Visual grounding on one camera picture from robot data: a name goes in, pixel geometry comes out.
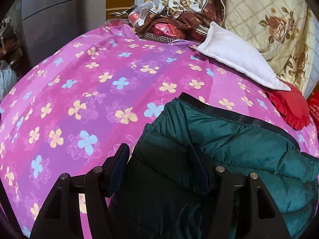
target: red packaging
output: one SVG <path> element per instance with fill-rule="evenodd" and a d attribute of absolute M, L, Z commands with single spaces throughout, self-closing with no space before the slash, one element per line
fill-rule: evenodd
<path fill-rule="evenodd" d="M 309 114 L 319 130 L 319 92 L 316 92 L 308 101 Z"/>

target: purple floral blanket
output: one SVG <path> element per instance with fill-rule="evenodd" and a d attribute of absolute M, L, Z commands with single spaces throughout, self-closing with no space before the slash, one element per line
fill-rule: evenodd
<path fill-rule="evenodd" d="M 87 173 L 121 143 L 133 151 L 145 124 L 182 92 L 276 125 L 301 151 L 318 156 L 313 121 L 294 131 L 260 86 L 195 47 L 141 40 L 127 25 L 101 27 L 65 45 L 16 84 L 0 105 L 0 177 L 26 236 L 61 173 Z M 79 197 L 87 239 L 85 197 Z"/>

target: green puffer jacket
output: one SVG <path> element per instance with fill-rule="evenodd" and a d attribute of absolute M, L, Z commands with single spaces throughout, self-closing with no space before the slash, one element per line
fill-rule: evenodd
<path fill-rule="evenodd" d="M 182 93 L 145 126 L 112 198 L 109 210 L 120 239 L 201 238 L 213 199 L 192 173 L 186 150 L 191 143 L 232 173 L 256 172 L 292 238 L 308 226 L 318 202 L 318 159 L 300 153 L 296 140 L 274 125 Z"/>

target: plaid pattern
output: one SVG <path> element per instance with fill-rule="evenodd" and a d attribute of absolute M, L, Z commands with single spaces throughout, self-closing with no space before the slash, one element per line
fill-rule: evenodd
<path fill-rule="evenodd" d="M 226 0 L 225 11 L 223 26 L 261 52 L 279 78 L 294 84 L 304 93 L 315 48 L 315 25 L 306 2 L 304 0 Z M 295 27 L 289 36 L 293 38 L 286 38 L 283 44 L 273 40 L 271 42 L 268 27 L 259 23 L 265 21 L 267 17 L 287 20 L 291 17 L 290 12 L 293 12 Z"/>

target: white pillow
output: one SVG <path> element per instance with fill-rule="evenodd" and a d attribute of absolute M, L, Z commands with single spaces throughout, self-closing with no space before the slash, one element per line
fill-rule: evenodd
<path fill-rule="evenodd" d="M 197 50 L 235 68 L 265 87 L 282 91 L 291 90 L 288 85 L 276 78 L 274 71 L 257 49 L 215 22 L 211 22 L 207 38 Z"/>

